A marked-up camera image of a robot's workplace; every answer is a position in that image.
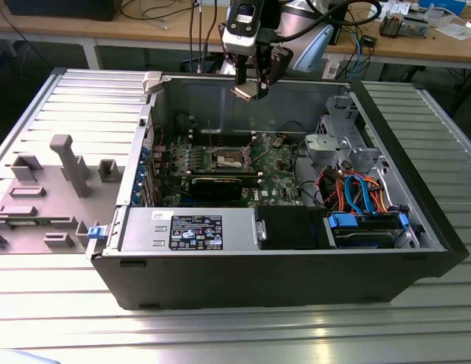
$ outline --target sticker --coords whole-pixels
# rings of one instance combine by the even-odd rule
[[[35,221],[8,221],[8,224],[12,226],[22,226],[22,225],[34,226],[36,225],[36,222]]]
[[[249,15],[237,14],[236,21],[248,24],[252,21],[252,18],[253,17],[251,17]]]
[[[221,216],[172,215],[169,248],[171,250],[222,250]]]
[[[154,210],[151,212],[151,220],[170,220],[174,212],[169,210]]]

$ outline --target green circuit board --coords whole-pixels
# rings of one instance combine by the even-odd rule
[[[215,173],[216,171],[244,171],[262,176],[255,187],[244,187],[236,200],[214,202],[217,207],[253,207],[259,205],[302,205],[300,193],[294,180],[290,145],[281,142],[276,135],[259,136],[249,148],[237,146],[193,146],[186,140],[176,140],[168,147],[164,160],[167,170],[160,171],[162,182],[162,206],[202,206],[190,195],[192,173]]]

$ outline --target power supply label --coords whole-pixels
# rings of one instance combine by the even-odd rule
[[[222,250],[220,215],[173,216],[169,234],[171,250]]]

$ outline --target motherboard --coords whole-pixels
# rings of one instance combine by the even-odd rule
[[[148,200],[164,207],[302,205],[293,146],[268,133],[177,136],[153,148]]]

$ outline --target blue latch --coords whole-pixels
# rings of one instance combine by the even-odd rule
[[[130,201],[133,202],[135,205],[138,205],[141,202],[139,196],[135,193],[132,193],[130,195]]]
[[[330,228],[357,228],[358,221],[355,215],[351,214],[332,214],[329,219]]]
[[[409,219],[407,218],[407,216],[405,216],[405,214],[400,214],[399,219],[404,228],[409,226]]]
[[[107,225],[89,227],[86,235],[89,239],[105,239],[108,236]]]
[[[134,186],[132,187],[132,191],[138,193],[141,192],[141,185],[139,183],[134,183]]]
[[[148,158],[150,154],[151,154],[151,151],[148,148],[146,148],[145,146],[141,147],[141,158],[142,159]]]

